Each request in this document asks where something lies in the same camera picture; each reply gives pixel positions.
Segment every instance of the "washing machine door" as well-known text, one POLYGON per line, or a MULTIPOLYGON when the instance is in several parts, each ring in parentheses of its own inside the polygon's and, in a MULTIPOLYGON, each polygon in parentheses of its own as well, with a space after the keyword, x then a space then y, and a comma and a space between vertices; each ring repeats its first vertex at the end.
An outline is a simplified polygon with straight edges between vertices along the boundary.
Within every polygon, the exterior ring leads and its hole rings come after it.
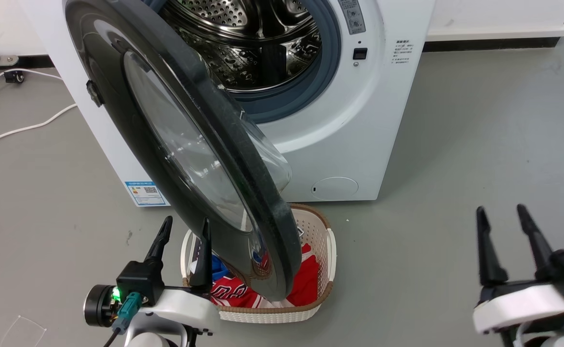
POLYGON ((301 264, 282 155, 244 116, 201 57, 140 0, 68 0, 66 21, 90 77, 134 155, 197 235, 269 300, 301 264))

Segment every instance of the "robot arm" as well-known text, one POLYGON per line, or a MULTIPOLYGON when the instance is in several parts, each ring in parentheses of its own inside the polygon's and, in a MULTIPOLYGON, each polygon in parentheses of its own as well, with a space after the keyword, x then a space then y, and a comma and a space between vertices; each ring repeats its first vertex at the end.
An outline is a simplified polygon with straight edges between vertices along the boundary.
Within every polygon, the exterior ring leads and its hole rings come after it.
POLYGON ((172 217, 167 217, 143 262, 131 261, 117 277, 117 286, 96 285, 85 299, 85 321, 111 327, 110 345, 126 334, 125 347, 194 347, 196 338, 220 329, 220 314, 209 301, 212 287, 212 250, 209 220, 203 222, 198 265, 190 287, 166 286, 161 261, 170 237, 172 217), (174 341, 160 334, 176 335, 174 341))
POLYGON ((480 301, 473 312, 479 334, 500 334, 505 347, 564 347, 564 250, 553 251, 523 205, 522 230, 529 237, 534 280, 509 282, 489 236, 483 207, 477 209, 480 301), (524 334, 547 333, 525 342, 524 334))

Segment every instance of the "white cable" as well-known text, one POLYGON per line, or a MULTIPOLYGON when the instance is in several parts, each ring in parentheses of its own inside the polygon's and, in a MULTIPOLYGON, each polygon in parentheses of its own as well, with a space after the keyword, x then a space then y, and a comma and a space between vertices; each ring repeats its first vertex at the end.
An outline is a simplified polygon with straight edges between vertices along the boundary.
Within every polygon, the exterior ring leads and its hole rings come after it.
MULTIPOLYGON (((58 80, 62 80, 61 77, 55 76, 55 75, 51 75, 49 73, 44 73, 44 72, 38 72, 38 71, 34 71, 34 70, 27 70, 26 68, 11 68, 10 70, 6 70, 4 72, 11 72, 11 71, 27 71, 27 72, 31 72, 31 73, 36 73, 38 75, 42 75, 42 76, 47 76, 47 77, 53 77, 53 79, 58 79, 58 80)), ((39 128, 39 127, 44 127, 44 125, 47 125, 48 123, 51 123, 53 120, 57 119, 57 117, 61 116, 62 114, 64 114, 66 111, 70 110, 71 108, 75 108, 77 107, 76 104, 70 105, 64 109, 62 109, 61 111, 57 112, 57 114, 55 114, 55 116, 52 116, 49 120, 45 121, 44 123, 40 123, 37 125, 31 125, 29 127, 25 127, 25 128, 20 128, 17 130, 13 130, 11 132, 6 132, 0 135, 0 138, 4 138, 6 136, 10 136, 12 134, 16 134, 19 132, 24 132, 26 130, 31 130, 31 129, 35 129, 35 128, 39 128)))
POLYGON ((25 128, 20 128, 17 130, 13 130, 11 132, 6 132, 4 134, 0 135, 0 138, 4 138, 6 136, 12 135, 12 134, 16 134, 19 132, 24 132, 26 130, 31 130, 31 129, 35 129, 35 128, 39 128, 39 127, 44 127, 44 125, 47 125, 48 123, 52 122, 53 120, 57 119, 57 117, 61 116, 62 114, 64 114, 67 110, 71 109, 71 108, 75 108, 77 107, 76 104, 72 104, 64 109, 62 109, 61 111, 59 111, 57 114, 55 114, 55 116, 52 116, 49 120, 45 121, 44 123, 40 123, 40 124, 36 124, 36 125, 31 125, 29 127, 25 127, 25 128))
POLYGON ((34 70, 27 70, 26 68, 11 68, 10 70, 6 70, 4 72, 12 72, 12 71, 27 71, 27 72, 31 72, 31 73, 36 73, 37 75, 42 75, 42 76, 46 76, 46 77, 53 77, 53 79, 58 79, 60 81, 63 81, 61 79, 61 77, 59 77, 59 76, 51 75, 50 73, 38 72, 38 71, 34 71, 34 70))

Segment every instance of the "black baseboard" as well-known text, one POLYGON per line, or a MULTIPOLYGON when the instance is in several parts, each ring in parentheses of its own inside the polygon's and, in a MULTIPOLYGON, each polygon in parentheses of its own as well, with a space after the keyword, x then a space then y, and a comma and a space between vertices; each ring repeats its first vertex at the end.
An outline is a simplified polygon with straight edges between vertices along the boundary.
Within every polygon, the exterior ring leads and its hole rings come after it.
MULTIPOLYGON (((552 48, 560 37, 546 38, 504 38, 495 40, 428 41, 423 44, 423 52, 484 51, 487 49, 516 48, 552 48)), ((13 66, 0 66, 0 70, 9 68, 49 68, 55 67, 48 55, 24 55, 18 57, 13 66)))
POLYGON ((0 66, 0 70, 9 68, 49 68, 55 67, 48 55, 22 55, 13 66, 0 66))
POLYGON ((495 40, 428 41, 423 52, 485 51, 487 49, 552 48, 560 37, 503 38, 495 40))

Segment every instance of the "connector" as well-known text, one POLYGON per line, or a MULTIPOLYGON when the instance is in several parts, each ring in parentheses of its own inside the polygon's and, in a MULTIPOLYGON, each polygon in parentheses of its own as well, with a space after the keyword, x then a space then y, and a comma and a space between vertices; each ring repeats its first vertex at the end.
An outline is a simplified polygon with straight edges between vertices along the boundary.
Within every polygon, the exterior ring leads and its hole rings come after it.
POLYGON ((143 305, 143 296, 139 292, 132 292, 125 299, 125 303, 117 312, 117 318, 113 321, 111 329, 119 329, 119 334, 125 334, 130 326, 132 318, 138 313, 138 310, 143 305))

